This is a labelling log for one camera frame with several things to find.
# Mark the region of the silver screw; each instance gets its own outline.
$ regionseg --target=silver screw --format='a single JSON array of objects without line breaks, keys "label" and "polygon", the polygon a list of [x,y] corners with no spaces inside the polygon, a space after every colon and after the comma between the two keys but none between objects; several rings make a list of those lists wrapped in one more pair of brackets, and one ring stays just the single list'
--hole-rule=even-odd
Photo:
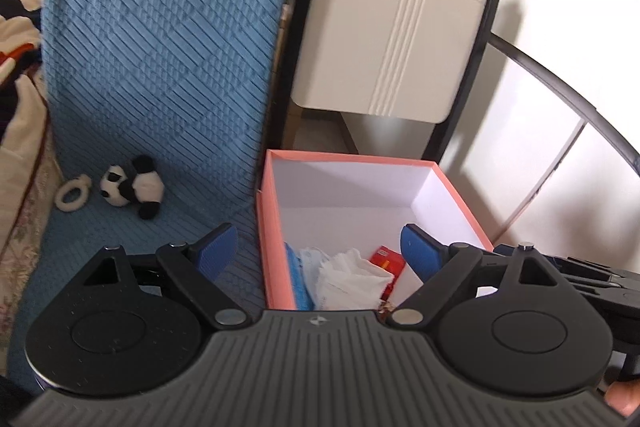
[{"label": "silver screw", "polygon": [[424,319],[424,316],[418,310],[412,310],[411,308],[404,308],[396,310],[391,314],[396,324],[402,326],[415,326],[420,324]]},{"label": "silver screw", "polygon": [[216,322],[223,326],[238,326],[246,320],[246,313],[242,310],[228,308],[216,313]]}]

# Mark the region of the beige plastic panel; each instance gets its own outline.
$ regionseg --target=beige plastic panel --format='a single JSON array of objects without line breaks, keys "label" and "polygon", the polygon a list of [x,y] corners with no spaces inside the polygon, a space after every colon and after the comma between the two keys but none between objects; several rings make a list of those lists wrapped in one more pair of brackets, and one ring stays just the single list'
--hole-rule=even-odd
[{"label": "beige plastic panel", "polygon": [[486,0],[312,0],[292,99],[437,123],[449,114]]}]

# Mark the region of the diamond pattern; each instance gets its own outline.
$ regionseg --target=diamond pattern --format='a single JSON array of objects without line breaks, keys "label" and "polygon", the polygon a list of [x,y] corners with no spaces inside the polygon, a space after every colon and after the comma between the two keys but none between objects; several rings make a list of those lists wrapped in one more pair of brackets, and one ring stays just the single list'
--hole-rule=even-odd
[{"label": "diamond pattern", "polygon": [[31,321],[102,245],[130,253],[238,227],[236,259],[217,283],[250,313],[264,307],[254,177],[283,0],[45,0],[44,61],[58,158],[97,182],[139,154],[158,161],[161,214],[138,219],[94,193],[54,211],[23,295],[10,377],[35,391],[22,353]]}]

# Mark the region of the black mechanical device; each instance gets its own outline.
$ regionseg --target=black mechanical device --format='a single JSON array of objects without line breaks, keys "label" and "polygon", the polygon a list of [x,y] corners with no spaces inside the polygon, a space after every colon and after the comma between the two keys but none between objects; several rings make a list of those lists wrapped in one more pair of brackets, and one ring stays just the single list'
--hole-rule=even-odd
[{"label": "black mechanical device", "polygon": [[[630,354],[627,369],[640,352],[638,275],[531,245],[444,247],[415,228],[444,263],[386,321],[271,310],[254,321],[189,245],[103,248],[33,323],[26,354],[47,390],[10,422],[625,424],[596,387],[613,349]],[[480,286],[498,289],[476,298]]]}]

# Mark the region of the cardboard box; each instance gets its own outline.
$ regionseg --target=cardboard box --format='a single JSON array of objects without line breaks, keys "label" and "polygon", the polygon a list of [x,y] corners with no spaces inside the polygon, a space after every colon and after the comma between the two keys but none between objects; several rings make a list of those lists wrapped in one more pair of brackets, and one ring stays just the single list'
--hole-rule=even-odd
[{"label": "cardboard box", "polygon": [[[269,150],[257,215],[270,309],[296,309],[285,242],[329,254],[357,248],[368,259],[380,245],[399,252],[402,227],[416,223],[445,245],[493,248],[438,165],[420,160]],[[420,285],[406,266],[390,302]]]}]

